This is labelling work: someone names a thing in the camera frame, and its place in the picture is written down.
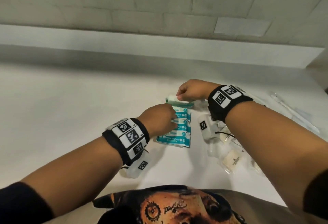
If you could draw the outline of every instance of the wristband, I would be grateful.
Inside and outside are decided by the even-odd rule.
[[[124,164],[130,166],[149,143],[145,126],[137,119],[122,119],[102,133],[106,141],[118,151]]]
[[[253,99],[244,90],[232,85],[221,85],[208,97],[208,109],[213,118],[225,123],[230,110],[245,101],[253,101]]]

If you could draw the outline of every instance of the toothbrush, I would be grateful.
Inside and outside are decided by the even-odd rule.
[[[309,122],[306,118],[304,118],[302,115],[300,115],[297,111],[292,109],[281,97],[279,97],[275,93],[270,94],[271,98],[274,99],[279,105],[286,108],[290,113],[292,113],[294,116],[299,118],[301,121],[305,122],[312,130],[314,130],[316,133],[320,133],[319,129],[314,126],[311,122]]]

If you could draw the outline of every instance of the forearm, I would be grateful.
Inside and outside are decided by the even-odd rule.
[[[92,201],[122,165],[118,151],[99,137],[39,168],[22,182],[35,189],[59,216]]]
[[[256,102],[236,105],[226,124],[290,207],[302,208],[309,183],[328,168],[328,144]]]

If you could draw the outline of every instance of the brick wall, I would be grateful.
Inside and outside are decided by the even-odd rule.
[[[218,17],[272,24],[260,38],[225,36]],[[328,0],[0,0],[0,23],[325,46]]]

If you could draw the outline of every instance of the white table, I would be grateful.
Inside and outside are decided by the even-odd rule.
[[[173,79],[165,71],[159,76],[0,64],[0,187],[100,136],[117,120],[163,103],[188,78],[234,83],[262,98],[268,90],[275,91],[312,114],[314,125],[328,126],[328,96],[304,70],[197,61],[184,68],[186,73],[175,73]],[[197,114],[190,149],[150,142],[147,149],[158,152],[159,159],[149,172],[137,179],[120,172],[102,194],[184,184],[233,189],[284,205],[267,178],[245,168],[228,175],[217,159],[207,156]]]

